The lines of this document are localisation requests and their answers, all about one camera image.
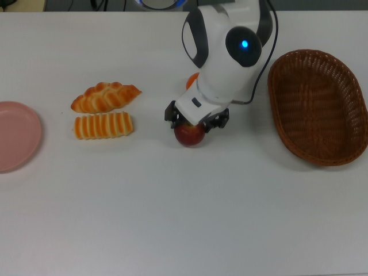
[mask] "table surface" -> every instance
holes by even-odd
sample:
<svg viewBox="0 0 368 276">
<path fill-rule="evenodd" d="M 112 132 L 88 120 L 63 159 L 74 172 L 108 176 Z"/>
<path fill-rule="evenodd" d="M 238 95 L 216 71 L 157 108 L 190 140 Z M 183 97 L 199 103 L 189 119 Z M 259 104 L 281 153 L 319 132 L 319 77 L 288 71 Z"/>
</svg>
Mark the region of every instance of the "table surface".
<svg viewBox="0 0 368 276">
<path fill-rule="evenodd" d="M 272 58 L 329 52 L 368 98 L 368 12 L 279 12 Z M 0 274 L 313 275 L 368 272 L 368 154 L 316 167 L 274 128 L 262 76 L 225 129 L 183 148 L 163 120 L 195 66 L 185 13 L 25 13 L 0 17 L 0 101 L 33 108 L 39 151 L 0 174 Z M 74 98 L 134 84 L 128 137 L 79 141 Z"/>
</svg>

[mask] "wicker basket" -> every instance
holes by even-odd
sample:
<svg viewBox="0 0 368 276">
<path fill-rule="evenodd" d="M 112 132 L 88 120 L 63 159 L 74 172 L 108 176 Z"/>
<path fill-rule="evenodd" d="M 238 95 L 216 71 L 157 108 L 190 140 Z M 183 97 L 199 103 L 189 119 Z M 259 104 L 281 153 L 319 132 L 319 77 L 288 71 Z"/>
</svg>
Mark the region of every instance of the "wicker basket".
<svg viewBox="0 0 368 276">
<path fill-rule="evenodd" d="M 281 56 L 268 78 L 274 122 L 292 153 L 322 166 L 358 158 L 368 145 L 368 112 L 354 74 L 316 50 Z"/>
</svg>

